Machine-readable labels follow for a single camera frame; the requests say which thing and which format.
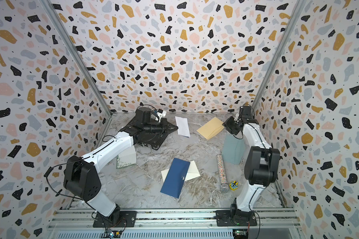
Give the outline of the yellow kraft envelope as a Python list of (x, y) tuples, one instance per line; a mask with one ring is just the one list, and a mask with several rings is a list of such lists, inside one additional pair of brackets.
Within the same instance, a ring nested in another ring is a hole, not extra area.
[(223, 122), (220, 119), (214, 117), (209, 122), (200, 127), (197, 132), (206, 140), (210, 140), (224, 129), (222, 124)]

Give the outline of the white letter paper green border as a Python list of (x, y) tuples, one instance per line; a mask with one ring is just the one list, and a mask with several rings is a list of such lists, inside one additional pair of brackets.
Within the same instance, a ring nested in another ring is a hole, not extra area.
[(116, 168), (117, 169), (125, 168), (136, 164), (136, 162), (137, 162), (136, 150), (135, 147), (132, 146), (117, 155)]

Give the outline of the cream envelope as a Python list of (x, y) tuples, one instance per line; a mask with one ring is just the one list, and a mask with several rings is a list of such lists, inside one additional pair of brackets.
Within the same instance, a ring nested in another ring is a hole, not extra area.
[[(163, 181), (165, 181), (168, 172), (169, 172), (169, 169), (161, 171)], [(200, 172), (196, 166), (195, 161), (193, 160), (190, 162), (190, 165), (189, 165), (189, 168), (188, 168), (188, 171), (187, 171), (184, 181), (186, 182), (186, 181), (198, 178), (198, 177), (200, 177)]]

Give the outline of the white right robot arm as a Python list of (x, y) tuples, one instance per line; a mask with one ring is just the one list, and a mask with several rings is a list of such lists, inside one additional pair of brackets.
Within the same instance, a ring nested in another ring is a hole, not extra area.
[(273, 148), (261, 132), (251, 105), (244, 104), (234, 117), (223, 124), (225, 129), (244, 145), (245, 183), (230, 207), (230, 218), (236, 225), (249, 223), (255, 216), (254, 205), (262, 192), (277, 179), (280, 151)]

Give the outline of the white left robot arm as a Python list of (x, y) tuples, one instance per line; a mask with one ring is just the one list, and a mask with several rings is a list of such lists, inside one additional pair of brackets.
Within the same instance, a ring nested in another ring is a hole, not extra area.
[(72, 156), (64, 171), (63, 186), (96, 212), (99, 218), (115, 225), (120, 221), (120, 208), (101, 189), (101, 170), (123, 151), (135, 144), (158, 150), (167, 136), (178, 127), (167, 121), (166, 112), (139, 107), (135, 116), (109, 141), (81, 157)]

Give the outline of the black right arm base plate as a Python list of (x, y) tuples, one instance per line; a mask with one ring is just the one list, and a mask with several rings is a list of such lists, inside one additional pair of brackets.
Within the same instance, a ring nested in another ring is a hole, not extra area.
[(218, 227), (248, 227), (257, 226), (256, 216), (254, 212), (242, 212), (236, 210), (217, 210), (215, 211), (215, 218)]

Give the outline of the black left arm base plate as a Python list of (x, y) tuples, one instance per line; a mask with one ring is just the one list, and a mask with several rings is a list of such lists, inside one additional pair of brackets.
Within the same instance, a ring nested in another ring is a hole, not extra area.
[(132, 228), (135, 225), (137, 211), (115, 211), (109, 217), (105, 217), (100, 213), (96, 214), (93, 227), (94, 228), (115, 228), (126, 227)]

